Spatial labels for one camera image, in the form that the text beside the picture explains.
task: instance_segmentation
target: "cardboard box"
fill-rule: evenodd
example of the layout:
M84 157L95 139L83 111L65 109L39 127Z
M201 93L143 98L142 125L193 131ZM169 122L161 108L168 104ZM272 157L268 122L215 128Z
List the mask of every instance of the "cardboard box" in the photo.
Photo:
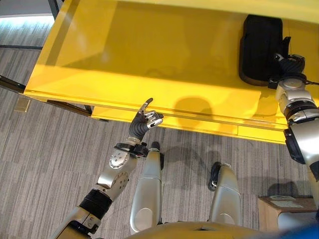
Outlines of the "cardboard box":
M278 216L283 212L316 212L313 198L293 198L288 196L271 196L258 198L259 230L278 231Z

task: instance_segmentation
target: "gray carpet tile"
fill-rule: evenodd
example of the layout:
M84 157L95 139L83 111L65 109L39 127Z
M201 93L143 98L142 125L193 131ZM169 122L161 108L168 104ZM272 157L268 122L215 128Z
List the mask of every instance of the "gray carpet tile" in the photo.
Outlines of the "gray carpet tile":
M25 83L37 57L37 51L1 49L0 74ZM27 113L18 113L16 99L17 94L0 89L0 238L48 238L96 183L129 124L90 119L35 100ZM215 161L231 164L238 177L246 227L258 229L258 196L310 194L306 170L284 145L168 128L147 133L145 142L154 140L165 154L163 222L207 220L213 196L207 182ZM140 159L93 238L129 235L142 167Z

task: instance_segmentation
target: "black object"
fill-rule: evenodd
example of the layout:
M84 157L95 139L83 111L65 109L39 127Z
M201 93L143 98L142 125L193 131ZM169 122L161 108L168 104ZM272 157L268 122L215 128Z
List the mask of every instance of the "black object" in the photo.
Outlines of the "black object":
M138 138L140 141L142 141L145 133L149 130L146 123L147 120L144 118L143 113L137 112L130 124L129 136Z
M0 87L10 90L15 93L22 94L25 89L25 85L20 84L16 81L10 80L7 77L0 76Z
M87 235L88 233L94 234L99 227L98 225L95 224L91 229L89 229L83 224L79 223L78 221L71 221L69 223L69 226L74 228L77 232L80 232L84 235Z
M300 148L298 146L297 140L294 133L290 128L284 130L284 135L286 138L286 145L290 154L290 157L301 164L305 164L303 155L301 154Z
M310 166L309 166L311 172L313 173L316 181L319 180L319 161L316 161L314 163L312 163Z
M290 37L283 40L281 19L248 15L240 42L240 78L251 85L267 86L271 77L282 73L274 56L288 57L289 42Z
M56 0L48 0L48 2L49 2L52 16L53 16L54 20L56 20L56 17L58 16L58 13L60 11L58 3Z
M142 143L142 144L137 144L136 146L132 146L126 143L117 143L114 148L123 151L123 152L127 152L131 155L134 155L136 157L147 157L149 150L147 148L147 144L146 143Z
M209 178L209 182L208 182L208 189L210 191L215 191L216 187L212 184L217 184L217 181L218 181L218 173L219 173L219 170L221 168L222 164L220 162L215 162L213 164L213 166L211 167L211 170L210 170L210 178Z
M287 105L284 111L284 115L286 117L286 120L288 120L293 114L303 110L307 110L307 109L317 109L317 106L313 102L307 101L307 100L295 101ZM307 121L314 120L314 118L310 118L310 119L307 118L306 120Z
M53 105L53 106L57 106L59 108L68 110L68 111L72 111L74 113L83 115L83 116L88 116L90 117L92 115L92 110L85 110L82 109L80 107L77 107L75 105L66 103L66 102L61 102L61 101L52 101L52 100L47 100L46 101L48 104Z
M112 200L109 197L98 190L92 189L79 206L101 220L111 204Z
M0 45L0 48L42 50L42 46L19 46L19 45Z

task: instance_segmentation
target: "floor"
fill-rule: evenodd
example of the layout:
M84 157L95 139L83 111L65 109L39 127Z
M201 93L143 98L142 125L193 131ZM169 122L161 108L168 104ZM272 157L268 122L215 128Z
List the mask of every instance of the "floor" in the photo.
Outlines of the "floor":
M0 44L42 45L52 23L0 19ZM0 48L0 74L26 84L38 55ZM47 238L90 191L129 124L89 119L35 100L27 113L18 113L17 97L0 88L0 238ZM258 196L310 194L306 170L284 145L168 128L155 128L144 140L159 141L165 154L164 222L207 220L212 202L207 182L216 161L231 164L238 177L245 227L258 229ZM140 159L93 238L129 235L142 167Z

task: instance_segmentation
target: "metal frame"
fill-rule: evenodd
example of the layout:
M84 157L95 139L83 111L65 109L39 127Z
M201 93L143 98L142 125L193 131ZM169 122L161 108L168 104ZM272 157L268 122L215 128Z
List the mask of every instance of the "metal frame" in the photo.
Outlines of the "metal frame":
M0 45L0 48L30 49L42 50L42 46L18 46L18 45Z
M18 94L23 94L24 89L25 89L25 85L20 84L16 81L13 81L13 80L11 80L7 77L4 77L2 75L0 75L0 87L7 89L9 91L18 93ZM59 108L80 114L80 115L83 115L83 116L90 117L92 115L91 106L85 105L84 106L85 109L82 109L80 107L74 106L74 105L66 103L66 102L48 100L47 103L50 105L57 106Z
M48 0L48 2L49 2L49 6L51 8L53 18L55 20L56 17L58 16L59 11L60 11L58 3L56 2L56 0Z
M56 0L48 0L48 2L51 8L52 15L55 20L59 13L59 6ZM0 45L0 48L42 50L43 47L42 46ZM1 75L0 75L0 87L18 94L23 94L25 89L25 85L20 84L16 81L13 81ZM88 105L84 105L85 109L82 109L80 107L74 106L66 102L48 100L47 103L50 105L80 114L80 115L83 115L83 116L90 117L92 115L92 108L91 106L88 106Z

